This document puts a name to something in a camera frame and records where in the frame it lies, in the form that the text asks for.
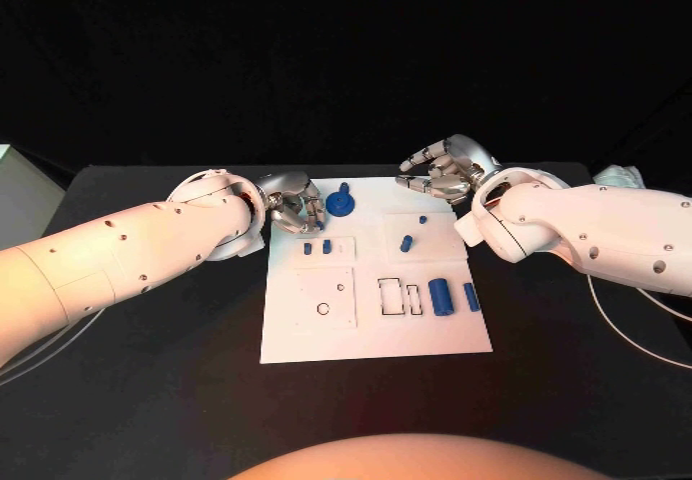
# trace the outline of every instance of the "black table surface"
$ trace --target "black table surface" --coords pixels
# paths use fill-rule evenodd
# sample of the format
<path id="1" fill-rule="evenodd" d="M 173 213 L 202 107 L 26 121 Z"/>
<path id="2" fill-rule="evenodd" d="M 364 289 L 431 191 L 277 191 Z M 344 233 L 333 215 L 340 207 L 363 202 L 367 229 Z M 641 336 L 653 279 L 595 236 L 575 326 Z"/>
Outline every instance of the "black table surface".
<path id="1" fill-rule="evenodd" d="M 578 164 L 532 167 L 589 182 Z M 294 169 L 313 178 L 396 171 L 232 171 L 256 179 Z M 196 170 L 89 167 L 46 233 L 164 199 Z M 3 478 L 217 479 L 310 445 L 400 432 L 516 443 L 614 476 L 692 473 L 692 372 L 621 340 L 556 257 L 510 264 L 486 245 L 468 251 L 493 353 L 261 365 L 266 259 L 268 248 L 207 262 L 108 308 L 0 388 Z M 633 289 L 595 288 L 633 337 L 689 361 L 670 316 Z"/>

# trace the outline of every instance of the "small blue object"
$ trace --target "small blue object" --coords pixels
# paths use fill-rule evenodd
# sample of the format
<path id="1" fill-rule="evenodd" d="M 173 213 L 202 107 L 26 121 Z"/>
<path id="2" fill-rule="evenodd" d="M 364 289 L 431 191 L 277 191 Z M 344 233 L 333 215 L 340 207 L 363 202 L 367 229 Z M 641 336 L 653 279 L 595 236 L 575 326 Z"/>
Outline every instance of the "small blue object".
<path id="1" fill-rule="evenodd" d="M 356 201 L 349 193 L 349 184 L 343 182 L 338 191 L 327 197 L 327 212 L 334 217 L 344 217 L 353 208 L 356 208 Z"/>
<path id="2" fill-rule="evenodd" d="M 411 250 L 411 244 L 413 243 L 413 237 L 406 235 L 403 241 L 400 242 L 400 251 L 408 252 Z"/>
<path id="3" fill-rule="evenodd" d="M 471 308 L 471 312 L 477 312 L 480 310 L 480 305 L 478 305 L 478 298 L 475 297 L 475 290 L 473 288 L 473 283 L 464 283 L 464 292 L 465 292 L 465 299 L 468 300 L 468 307 Z"/>
<path id="4" fill-rule="evenodd" d="M 454 313 L 451 304 L 450 287 L 444 278 L 435 278 L 428 282 L 429 298 L 432 299 L 432 310 L 438 317 L 445 317 Z"/>

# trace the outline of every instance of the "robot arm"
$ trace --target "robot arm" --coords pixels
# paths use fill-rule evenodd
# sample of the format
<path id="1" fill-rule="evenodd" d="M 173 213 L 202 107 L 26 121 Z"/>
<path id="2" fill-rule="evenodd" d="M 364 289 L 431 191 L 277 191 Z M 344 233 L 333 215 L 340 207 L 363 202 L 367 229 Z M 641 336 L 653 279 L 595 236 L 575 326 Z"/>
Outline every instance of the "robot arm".
<path id="1" fill-rule="evenodd" d="M 297 215 L 301 199 L 307 221 Z M 279 228 L 301 233 L 320 228 L 324 208 L 307 175 L 264 177 L 253 185 L 213 170 L 190 177 L 168 201 L 140 205 L 1 251 L 0 366 L 43 336 L 145 293 L 204 260 L 261 249 L 266 209 Z"/>
<path id="2" fill-rule="evenodd" d="M 447 152 L 452 151 L 457 137 L 444 142 L 450 145 Z M 468 147 L 473 140 L 462 139 L 467 152 L 484 152 L 480 146 Z M 444 149 L 438 153 L 431 180 L 398 177 L 396 181 L 409 188 L 426 182 L 432 195 L 435 182 L 447 176 L 468 183 L 475 190 L 471 211 L 457 221 L 455 229 L 470 246 L 484 240 L 510 262 L 536 251 L 550 252 L 582 273 L 647 290 L 692 296 L 689 198 L 599 185 L 569 188 L 539 170 L 501 170 L 487 154 L 475 163 L 470 155 L 458 157 L 458 151 L 457 155 L 444 153 Z M 408 163 L 415 163 L 416 156 L 412 158 Z M 439 158 L 447 166 L 435 172 Z M 462 198 L 448 201 L 455 204 Z"/>

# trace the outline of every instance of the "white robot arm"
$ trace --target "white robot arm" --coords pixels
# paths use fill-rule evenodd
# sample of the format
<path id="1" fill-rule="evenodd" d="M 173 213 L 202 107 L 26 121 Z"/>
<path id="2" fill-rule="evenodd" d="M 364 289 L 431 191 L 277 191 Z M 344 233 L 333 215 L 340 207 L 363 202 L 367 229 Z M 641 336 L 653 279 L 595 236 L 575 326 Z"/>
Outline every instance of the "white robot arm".
<path id="1" fill-rule="evenodd" d="M 396 182 L 460 203 L 475 190 L 455 229 L 517 262 L 550 252 L 582 273 L 657 292 L 692 296 L 692 200 L 631 188 L 569 186 L 549 173 L 501 169 L 480 145 L 454 135 L 400 165 L 431 161 L 431 179 Z"/>
<path id="2" fill-rule="evenodd" d="M 297 215 L 302 202 L 307 220 Z M 43 336 L 204 260 L 261 249 L 266 209 L 281 229 L 321 228 L 320 192 L 304 173 L 271 175 L 255 185 L 209 170 L 180 184 L 165 202 L 0 251 L 0 366 Z"/>

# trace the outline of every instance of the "white board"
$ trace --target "white board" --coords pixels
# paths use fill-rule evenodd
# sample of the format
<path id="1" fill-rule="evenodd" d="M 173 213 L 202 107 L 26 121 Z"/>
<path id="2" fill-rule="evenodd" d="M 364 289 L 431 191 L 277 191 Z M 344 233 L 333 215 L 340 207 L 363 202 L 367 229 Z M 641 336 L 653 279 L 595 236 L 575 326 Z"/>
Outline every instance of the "white board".
<path id="1" fill-rule="evenodd" d="M 317 235 L 272 227 L 261 363 L 491 352 L 483 314 L 465 300 L 462 285 L 473 281 L 447 203 L 398 186 L 393 178 L 313 181 L 324 198 L 346 181 L 356 208 L 346 217 L 327 217 Z M 424 224 L 419 215 L 428 217 Z M 403 235 L 413 237 L 408 253 L 399 250 Z M 403 314 L 382 315 L 385 278 L 399 280 L 400 297 L 388 286 L 386 301 L 402 299 Z M 434 315 L 434 278 L 450 285 L 454 314 L 445 317 Z M 408 285 L 418 286 L 413 305 Z"/>

